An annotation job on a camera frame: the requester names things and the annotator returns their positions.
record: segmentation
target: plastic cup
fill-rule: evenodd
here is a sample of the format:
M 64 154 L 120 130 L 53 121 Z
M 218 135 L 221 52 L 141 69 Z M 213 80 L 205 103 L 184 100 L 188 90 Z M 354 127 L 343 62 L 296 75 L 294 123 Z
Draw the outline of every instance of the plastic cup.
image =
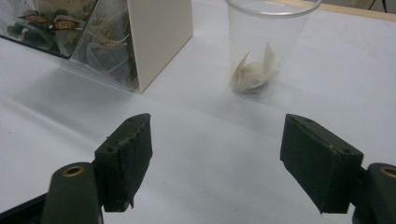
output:
M 267 97 L 309 14 L 321 0 L 226 0 L 230 31 L 230 86 Z

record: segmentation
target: table surface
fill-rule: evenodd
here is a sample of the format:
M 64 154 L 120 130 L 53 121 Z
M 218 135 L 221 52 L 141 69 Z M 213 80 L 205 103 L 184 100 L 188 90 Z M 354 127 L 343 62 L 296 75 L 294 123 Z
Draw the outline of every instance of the table surface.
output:
M 275 92 L 227 84 L 227 6 L 192 1 L 194 36 L 142 94 L 0 39 L 0 212 L 48 190 L 125 119 L 151 114 L 154 155 L 135 208 L 105 223 L 351 223 L 321 215 L 279 160 L 287 113 L 308 117 L 373 162 L 396 164 L 396 22 L 315 11 Z

